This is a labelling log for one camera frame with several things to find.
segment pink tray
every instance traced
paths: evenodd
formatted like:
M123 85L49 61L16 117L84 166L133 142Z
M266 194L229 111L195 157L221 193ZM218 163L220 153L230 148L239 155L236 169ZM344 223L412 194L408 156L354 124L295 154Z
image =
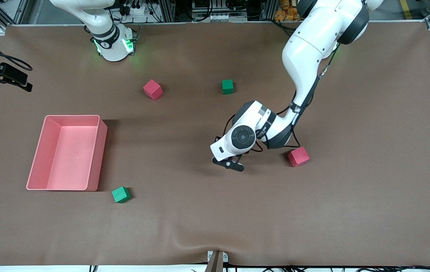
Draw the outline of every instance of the pink tray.
M97 190L106 135L99 115L47 115L26 188Z

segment table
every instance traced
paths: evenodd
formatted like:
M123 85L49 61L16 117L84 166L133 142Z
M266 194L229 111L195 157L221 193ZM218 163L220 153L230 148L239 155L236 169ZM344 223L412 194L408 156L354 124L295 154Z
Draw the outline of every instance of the table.
M211 163L243 103L289 103L286 41L269 23L145 26L135 56L109 63L82 27L8 27L0 49L34 67L34 88L0 88L0 265L196 263L220 249L237 265L429 266L422 22L370 23L341 46L296 127L306 165L290 167L287 148L244 156L242 173ZM104 119L97 192L26 190L48 114ZM114 203L119 186L135 198Z

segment cable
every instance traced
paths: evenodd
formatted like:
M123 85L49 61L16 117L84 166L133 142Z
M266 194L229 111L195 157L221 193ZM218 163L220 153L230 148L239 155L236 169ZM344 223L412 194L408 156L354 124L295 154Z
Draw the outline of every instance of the cable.
M161 18L158 17L158 14L156 14L156 9L153 7L153 3L151 2L151 0L146 0L146 7L149 10L149 14L151 14L154 19L158 22L158 23L162 23L163 21L161 20Z
M253 148L250 148L251 151L253 152L262 152L264 149L260 146L260 144L258 143L258 141L256 140L255 143L257 144L258 148L260 148L260 150L256 150Z
M285 145L284 147L291 147L291 148L299 148L299 147L301 147L301 143L299 143L299 140L296 137L296 133L294 132L294 128L295 127L296 126L292 126L292 136L294 137L294 140L296 141L297 145L296 146L287 146L287 145Z
M136 40L135 41L137 41L137 40L139 40L139 38L141 37L141 31L143 30L143 24L141 24L141 26L140 26L140 28L139 28L139 32L137 33L137 35L136 35Z
M369 272L401 272L406 269L425 269L430 270L430 267L423 265L413 265L413 266L399 266L399 267L362 267L356 272L369 271Z
M334 56L336 55L336 52L337 52L337 50L339 49L339 45L341 45L341 44L340 44L340 43L338 43L338 45L336 45L336 49L334 50L334 52L332 52L332 56L331 56L331 58L329 59L328 66L329 66L329 65L331 65L332 59L334 59Z
M111 11L111 9L109 9L109 14L111 14L111 20L112 20L113 22L116 22L116 21L120 22L120 21L121 21L121 19L119 19L119 17L117 17L117 16L116 16L116 19L114 19L113 15L112 15L112 11Z
M225 128L223 129L223 134L225 135L225 132L227 132L227 127L228 127L228 123L235 117L235 114L232 115L232 117L230 117L230 119L228 119L227 123L225 124Z
M275 24L276 26L278 26L279 28L281 28L287 34L287 36L289 36L289 37L292 36L292 34L289 33L288 31L295 31L296 30L295 28L290 28L288 26L283 26L281 22L277 22L277 21L275 21L273 19L263 19L262 21L272 22L273 24Z
M188 17L188 19L193 21L193 22L200 22L200 21L207 19L208 17L210 17L211 12L213 11L213 0L206 0L206 14L205 14L205 16L201 19L194 19L191 15L188 14L188 10L186 9L186 2L185 2L184 12L186 14L186 17Z
M23 60L20 60L17 57L11 57L9 55L4 54L3 52L0 51L0 57L4 57L7 60L9 60L11 63L15 64L17 67L20 67L21 69L27 70L27 71L32 71L33 68L30 66L30 64L26 63Z

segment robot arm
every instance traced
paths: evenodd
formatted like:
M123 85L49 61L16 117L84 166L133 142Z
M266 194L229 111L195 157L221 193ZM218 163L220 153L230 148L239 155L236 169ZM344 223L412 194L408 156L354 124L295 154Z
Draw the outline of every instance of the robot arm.
M97 51L106 60L118 62L134 52L135 40L132 29L115 24L109 12L115 0L50 0L82 21L94 37Z
M245 103L234 116L232 128L210 146L213 163L242 171L244 166L238 161L256 138L269 149L285 146L313 97L321 60L329 56L336 42L348 44L359 38L369 20L368 9L359 0L300 0L298 10L305 20L282 52L284 67L297 90L288 112L280 117L258 101Z

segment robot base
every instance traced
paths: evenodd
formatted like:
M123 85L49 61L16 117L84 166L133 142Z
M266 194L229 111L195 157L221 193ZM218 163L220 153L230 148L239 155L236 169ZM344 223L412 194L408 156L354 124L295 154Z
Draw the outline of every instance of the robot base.
M116 26L118 26L120 34L118 40L112 44L112 47L105 49L97 45L99 55L110 62L119 62L128 55L134 55L136 47L137 32L123 24L116 24Z

